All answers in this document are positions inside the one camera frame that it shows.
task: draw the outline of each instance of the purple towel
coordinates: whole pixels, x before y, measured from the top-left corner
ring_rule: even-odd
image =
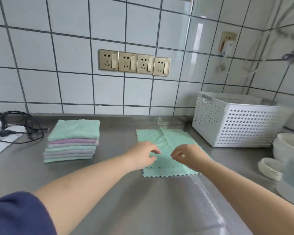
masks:
[[[90,139],[90,138],[68,138],[68,139],[61,139],[61,140],[55,140],[55,141],[48,141],[48,144],[71,143],[71,142],[98,144],[97,139]]]

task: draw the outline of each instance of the electrical outlet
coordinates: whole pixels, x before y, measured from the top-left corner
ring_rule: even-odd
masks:
[[[136,72],[137,54],[119,52],[119,71]]]
[[[154,56],[137,55],[137,73],[152,74],[154,68]]]
[[[100,49],[99,50],[99,69],[118,71],[119,70],[119,52]]]
[[[222,52],[225,41],[227,41],[227,40],[236,41],[236,37],[237,37],[236,33],[227,32],[227,31],[223,32],[222,36],[221,36],[221,41],[220,41],[220,44],[219,44],[219,52],[220,53]]]
[[[170,59],[155,57],[154,75],[168,76],[170,69]]]

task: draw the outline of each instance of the black cable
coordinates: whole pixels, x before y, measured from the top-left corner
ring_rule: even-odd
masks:
[[[16,131],[10,131],[8,132],[7,130],[5,132],[3,132],[6,128],[8,128],[8,122],[7,122],[7,116],[8,115],[21,115],[23,116],[23,120],[24,120],[24,126],[26,129],[26,132],[16,132]],[[10,134],[18,134],[18,133],[23,133],[23,134],[27,134],[27,136],[31,139],[27,142],[8,142],[8,141],[4,141],[4,140],[0,140],[0,142],[7,142],[7,143],[13,143],[13,144],[24,144],[24,143],[28,143],[28,142],[34,142],[37,141],[39,139],[42,139],[44,137],[44,130],[48,130],[49,128],[42,128],[40,126],[40,124],[37,122],[37,120],[35,120],[35,118],[30,115],[27,114],[25,112],[21,112],[18,110],[12,110],[12,111],[7,111],[4,113],[0,113],[0,121],[1,121],[1,133],[0,134],[4,134],[4,135],[10,135]],[[33,123],[35,123],[36,125],[38,125],[38,128],[34,128]],[[32,136],[32,134],[34,133],[38,133],[41,132],[41,136],[39,138],[34,139],[34,137]]]

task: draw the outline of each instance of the stack of plates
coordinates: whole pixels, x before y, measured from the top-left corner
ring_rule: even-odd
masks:
[[[270,179],[279,181],[283,174],[283,163],[272,158],[263,158],[258,162],[258,169]]]

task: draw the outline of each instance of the microfiber cloth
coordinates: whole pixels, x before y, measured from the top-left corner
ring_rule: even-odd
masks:
[[[54,148],[54,149],[45,148],[45,152],[51,153],[51,152],[59,152],[59,151],[67,151],[67,150],[80,150],[80,149],[96,150],[96,146],[71,146],[71,147],[61,147],[61,148]]]
[[[44,159],[55,159],[55,158],[71,158],[71,157],[92,157],[94,154],[91,153],[72,153],[72,154],[65,154],[65,155],[51,155],[51,156],[44,156]]]
[[[58,151],[58,152],[43,152],[44,156],[51,156],[51,155],[65,155],[65,154],[72,154],[72,153],[95,153],[94,149],[73,149],[73,150],[66,150],[66,151]]]
[[[59,120],[48,141],[68,138],[99,139],[99,120]]]
[[[74,147],[74,146],[98,146],[98,144],[94,144],[94,143],[83,143],[83,142],[47,144],[47,148],[48,149],[62,148],[62,147]]]
[[[60,144],[60,143],[94,143],[98,145],[98,139],[90,138],[68,138],[55,141],[48,141],[48,144]]]
[[[171,158],[172,151],[181,144],[197,144],[195,140],[181,129],[142,129],[136,130],[137,141],[150,141],[161,150],[161,154],[150,153],[157,160],[143,169],[144,177],[167,177],[198,174],[187,166]]]
[[[54,159],[44,159],[44,163],[48,162],[58,162],[58,161],[69,161],[69,160],[78,160],[78,159],[92,159],[91,157],[71,157],[71,158],[54,158]]]

